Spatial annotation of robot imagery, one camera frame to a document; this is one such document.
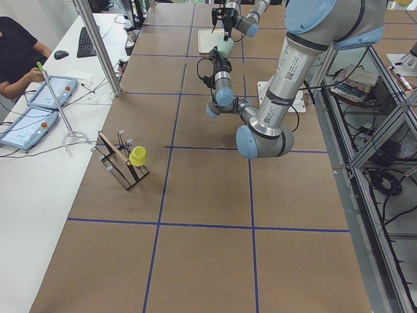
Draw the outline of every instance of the white mount plate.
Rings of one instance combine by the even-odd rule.
[[[261,105],[262,100],[265,98],[265,93],[266,93],[266,90],[268,89],[268,86],[269,86],[269,82],[258,82],[257,84],[259,105]],[[304,104],[303,96],[304,94],[302,90],[299,90],[297,93],[297,96],[295,96],[293,106],[297,110],[298,113],[307,112],[306,105]],[[288,112],[295,113],[294,109],[291,107],[289,108]]]

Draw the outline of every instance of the blue tape line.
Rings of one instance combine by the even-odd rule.
[[[415,22],[415,23],[417,23],[417,21],[412,17],[412,15],[406,10],[405,11],[410,17],[411,17],[411,19]]]
[[[349,230],[338,229],[321,229],[321,228],[286,228],[286,227],[266,227],[266,226],[238,226],[238,225],[213,225],[213,224],[187,224],[187,223],[169,223],[169,222],[142,222],[135,220],[103,220],[94,218],[76,218],[68,217],[67,220],[73,222],[90,222],[90,223],[109,223],[109,224],[135,224],[151,226],[174,226],[174,227],[194,227],[194,228],[225,228],[235,230],[270,230],[270,231],[306,231],[316,233],[349,233]]]
[[[256,230],[274,230],[274,231],[306,231],[311,233],[349,233],[349,230],[337,229],[320,229],[320,228],[286,228],[286,227],[255,227]]]
[[[140,222],[135,220],[101,220],[101,219],[94,219],[94,218],[76,218],[76,217],[68,217],[66,220],[70,220],[73,222],[91,222],[91,223],[109,223],[109,224],[135,224],[135,225],[153,225],[157,226],[157,222]]]
[[[190,52],[190,43],[191,43],[191,33],[193,31],[193,23],[194,23],[194,16],[195,16],[195,5],[194,5],[194,11],[193,11],[193,18],[192,18],[192,22],[191,22],[191,28],[190,28],[190,36],[188,37],[188,47],[187,47],[187,56]]]
[[[381,40],[416,40],[417,38],[382,38]]]
[[[285,27],[260,27],[259,29],[272,29],[274,31],[286,31]]]
[[[179,93],[142,93],[134,91],[126,91],[127,95],[156,95],[156,96],[179,96]]]
[[[226,151],[237,151],[237,148],[213,148],[213,147],[186,147],[176,145],[165,145],[164,148],[170,149],[189,149],[189,150],[226,150]]]
[[[150,24],[143,24],[143,26],[145,27],[174,27],[174,28],[194,28],[195,26],[189,26],[189,25],[184,25],[184,26],[173,26],[173,25],[150,25]]]
[[[323,155],[327,155],[327,151],[310,151],[310,150],[291,150],[291,153],[320,153]]]
[[[252,222],[252,252],[253,252],[253,278],[255,283],[255,307],[256,313],[259,313],[259,288],[258,288],[258,270],[256,257],[256,233],[255,233],[255,209],[253,206],[253,188],[252,188],[252,164],[248,160],[249,170],[249,191],[250,191],[250,215]]]
[[[179,54],[145,54],[145,53],[133,53],[135,57],[198,57],[202,58],[202,55],[179,55]],[[279,57],[244,57],[245,59],[253,59],[253,60],[273,60],[277,61]],[[242,59],[242,57],[228,57],[228,59]]]
[[[190,149],[190,150],[226,150],[237,151],[237,148],[221,148],[221,147],[188,147],[179,145],[165,145],[164,148],[169,149]],[[310,151],[310,150],[291,150],[290,153],[315,153],[320,155],[327,155],[327,151]]]
[[[168,223],[161,222],[161,226],[175,226],[175,227],[195,227],[195,228],[223,228],[232,230],[251,230],[251,226],[237,226],[237,225],[208,225],[208,224],[187,224],[187,223]]]
[[[412,25],[412,23],[396,23],[396,22],[385,22],[388,25]]]
[[[181,90],[182,90],[182,85],[184,84],[184,77],[185,77],[186,67],[187,67],[187,64],[184,64],[184,69],[182,71]],[[173,132],[172,132],[171,146],[173,146],[174,141],[175,141],[175,133],[177,131],[177,123],[178,123],[178,116],[179,116],[179,111],[180,111],[181,96],[182,96],[182,94],[180,92],[179,98],[178,98],[178,104],[177,104],[177,112],[175,114],[175,122],[174,122],[174,129],[173,129]],[[152,273],[153,273],[153,268],[154,268],[155,255],[156,255],[156,246],[158,244],[159,230],[160,230],[160,226],[161,226],[162,213],[163,213],[163,210],[164,210],[165,194],[166,194],[166,191],[167,191],[167,184],[168,184],[168,178],[169,178],[169,169],[171,167],[172,152],[173,152],[173,149],[170,148],[169,149],[168,164],[167,164],[167,172],[166,172],[165,181],[164,181],[164,189],[162,191],[161,206],[160,206],[159,215],[158,215],[158,225],[156,227],[154,247],[153,247],[152,256],[151,256],[151,265],[149,266],[149,275],[148,275],[148,281],[147,281],[147,286],[146,286],[145,299],[143,301],[143,313],[146,313],[146,307],[147,307],[148,298],[149,298],[149,290],[151,288]]]
[[[246,75],[243,74],[243,91],[245,93],[245,98],[247,98],[247,90],[246,90]]]
[[[240,41],[242,44],[242,63],[245,63],[245,45],[244,45],[244,38]]]

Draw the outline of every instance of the person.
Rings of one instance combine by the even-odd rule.
[[[0,16],[0,95],[16,99],[30,83],[42,82],[36,62],[45,63],[51,53],[18,22]]]

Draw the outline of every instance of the black wire stand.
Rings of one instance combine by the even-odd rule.
[[[122,138],[123,133],[123,130],[117,133],[119,146],[116,147],[108,140],[108,138],[103,134],[103,132],[98,132],[98,136],[103,141],[108,152],[105,153],[101,151],[97,146],[93,147],[91,151],[98,151],[101,154],[100,160],[106,167],[107,171],[109,171],[114,176],[114,178],[116,178],[116,180],[123,186],[125,190],[130,190],[133,187],[135,187],[140,181],[142,181],[142,179],[148,176],[150,171],[145,167],[145,165],[134,166],[130,162],[129,156],[132,153],[132,151],[130,150],[130,144],[132,143],[132,140],[124,141]],[[126,167],[128,168],[128,173],[130,173],[132,177],[129,177],[129,175],[123,172],[120,166],[116,165],[116,158],[118,158],[120,161],[122,161],[122,163],[126,165]]]

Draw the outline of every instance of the computer mouse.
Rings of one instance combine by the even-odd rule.
[[[67,55],[69,55],[68,52],[66,52],[64,50],[58,50],[53,54],[53,57],[55,58],[55,60],[61,60],[62,58],[66,57]]]

